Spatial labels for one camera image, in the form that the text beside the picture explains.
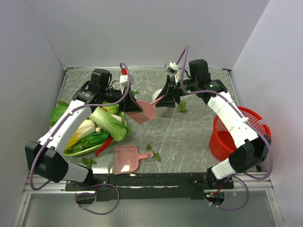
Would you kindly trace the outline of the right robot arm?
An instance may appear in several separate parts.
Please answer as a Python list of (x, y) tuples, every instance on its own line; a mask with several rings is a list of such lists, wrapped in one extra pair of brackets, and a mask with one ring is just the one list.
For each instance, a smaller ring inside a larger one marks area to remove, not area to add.
[(211, 78), (205, 60), (189, 62), (188, 79), (183, 78), (185, 67), (180, 68), (178, 63), (167, 63), (164, 70), (168, 76), (156, 106), (175, 107), (180, 104), (182, 96), (196, 95), (216, 113), (234, 142), (235, 150), (207, 170), (209, 175), (206, 181), (211, 188), (218, 188), (226, 177), (246, 173), (266, 158), (273, 159), (270, 136), (259, 132), (240, 112), (226, 86), (220, 80)]

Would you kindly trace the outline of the pink dustpan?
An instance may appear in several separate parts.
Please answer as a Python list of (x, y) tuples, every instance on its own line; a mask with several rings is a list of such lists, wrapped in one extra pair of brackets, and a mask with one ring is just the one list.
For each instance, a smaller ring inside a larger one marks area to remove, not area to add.
[(153, 157), (152, 152), (139, 153), (135, 145), (115, 148), (115, 175), (132, 173), (139, 167), (139, 161)]

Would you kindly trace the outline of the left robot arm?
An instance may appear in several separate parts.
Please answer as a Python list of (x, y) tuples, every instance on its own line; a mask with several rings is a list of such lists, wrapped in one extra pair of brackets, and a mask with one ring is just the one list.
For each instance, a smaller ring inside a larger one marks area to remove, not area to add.
[(125, 63), (121, 63), (120, 67), (122, 73), (127, 76), (127, 84), (121, 90), (108, 88), (108, 80), (111, 77), (108, 70), (96, 69), (92, 72), (91, 80), (74, 94), (55, 125), (37, 142), (27, 143), (25, 152), (31, 185), (33, 175), (37, 174), (49, 182), (74, 181), (83, 190), (93, 186), (93, 171), (85, 166), (67, 162), (64, 151), (72, 146), (71, 139), (84, 122), (88, 123), (88, 132), (81, 138), (86, 145), (90, 144), (86, 137), (95, 135), (96, 125), (103, 130), (103, 142), (109, 136), (114, 141), (123, 141), (130, 134), (131, 130), (123, 122), (103, 109), (118, 106), (127, 113), (134, 106), (131, 74)]

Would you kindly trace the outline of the pink hand brush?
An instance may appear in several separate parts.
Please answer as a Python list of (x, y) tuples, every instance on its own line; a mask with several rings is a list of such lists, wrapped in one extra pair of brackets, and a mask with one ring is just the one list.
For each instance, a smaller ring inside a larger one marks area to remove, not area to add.
[(132, 120), (134, 120), (138, 125), (142, 125), (145, 122), (152, 120), (156, 116), (156, 104), (163, 98), (164, 96), (159, 97), (155, 101), (149, 103), (145, 100), (138, 100), (136, 104), (138, 104), (142, 111), (131, 111), (126, 112)]

